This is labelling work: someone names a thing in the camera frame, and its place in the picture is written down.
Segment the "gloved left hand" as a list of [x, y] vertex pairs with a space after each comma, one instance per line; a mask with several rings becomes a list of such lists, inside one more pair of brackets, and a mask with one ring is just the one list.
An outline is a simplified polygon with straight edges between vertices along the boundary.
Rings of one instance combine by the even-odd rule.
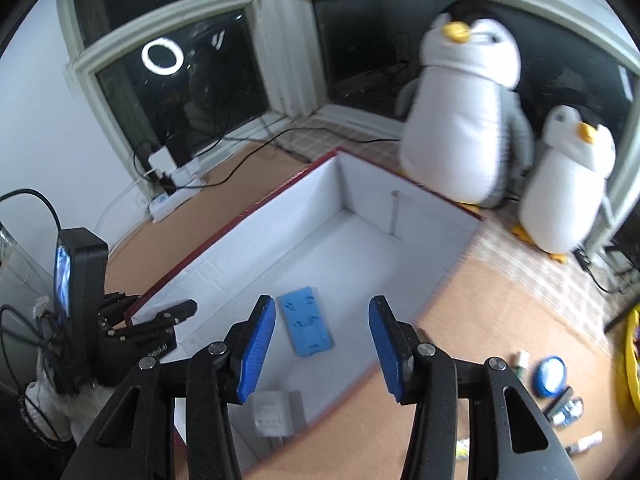
[[21, 400], [21, 415], [29, 428], [51, 443], [79, 444], [114, 393], [110, 387], [84, 385], [74, 396], [56, 393], [45, 380], [31, 382]]

